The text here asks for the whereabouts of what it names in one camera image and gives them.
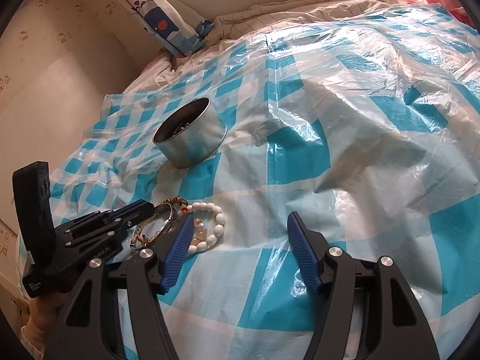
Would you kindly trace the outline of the person's left hand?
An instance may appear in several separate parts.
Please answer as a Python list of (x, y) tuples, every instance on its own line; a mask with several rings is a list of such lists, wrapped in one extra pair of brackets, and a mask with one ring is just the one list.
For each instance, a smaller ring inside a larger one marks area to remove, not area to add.
[(21, 328), (20, 342), (34, 359), (43, 359), (58, 310), (69, 297), (69, 293), (53, 292), (30, 301), (30, 315), (27, 324)]

